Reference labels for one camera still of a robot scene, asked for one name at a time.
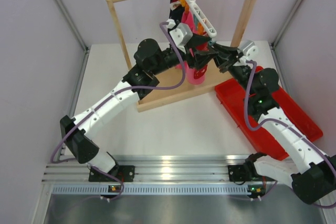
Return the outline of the red patterned sock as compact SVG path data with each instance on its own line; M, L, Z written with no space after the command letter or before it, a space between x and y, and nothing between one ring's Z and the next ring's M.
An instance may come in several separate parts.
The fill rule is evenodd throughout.
M195 48L195 50L193 51L193 53L195 51L208 51L208 47L207 47L207 44L203 44L203 45L200 45L200 46L197 46ZM207 70L207 65L202 68L201 70L196 70L194 71L194 79L200 79L204 76L205 72Z

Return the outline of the pink towel sock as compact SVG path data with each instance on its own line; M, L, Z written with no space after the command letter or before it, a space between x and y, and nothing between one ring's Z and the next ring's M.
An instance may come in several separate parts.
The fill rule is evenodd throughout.
M191 31L197 34L197 29L194 26L193 14L191 11L189 11L187 15L183 13L181 22L187 24L190 27ZM194 71L195 69L186 68L187 81L193 85L202 84L205 81L205 74L200 79L194 79Z

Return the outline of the white clip hanger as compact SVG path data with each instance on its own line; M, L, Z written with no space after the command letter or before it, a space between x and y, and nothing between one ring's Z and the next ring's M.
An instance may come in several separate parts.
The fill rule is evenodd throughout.
M185 0L185 1L188 3L192 14L195 15L198 18L198 21L203 25L205 30L204 34L214 39L217 36L217 31L211 24L211 22L208 20L206 15L203 13L203 11L200 9L200 7L197 5L196 0Z

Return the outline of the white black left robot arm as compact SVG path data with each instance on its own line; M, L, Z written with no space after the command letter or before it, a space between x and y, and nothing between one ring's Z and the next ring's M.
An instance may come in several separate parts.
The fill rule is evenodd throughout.
M121 111L144 99L153 90L172 90L179 87L186 78L186 67L197 67L196 59L212 59L213 50L197 50L198 46L208 47L211 39L191 33L185 37L167 35L169 47L162 50L158 42L147 38L140 42L134 54L135 65L118 84L101 100L74 117L64 116L60 120L62 142L75 160L87 164L106 180L118 180L120 165L107 151L103 151L93 138ZM168 87L159 87L156 75L175 66L182 67L181 80Z

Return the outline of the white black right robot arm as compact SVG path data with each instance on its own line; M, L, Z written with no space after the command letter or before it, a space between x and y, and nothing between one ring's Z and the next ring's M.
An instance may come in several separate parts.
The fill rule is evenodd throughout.
M293 165L259 152L251 154L242 169L230 179L244 184L262 177L287 185L305 204L314 205L335 191L335 156L328 156L317 148L286 116L280 104L272 97L279 90L279 76L275 69L257 71L254 42L242 48L214 43L215 65L220 72L229 72L245 90L244 121L251 131L265 129L286 151Z

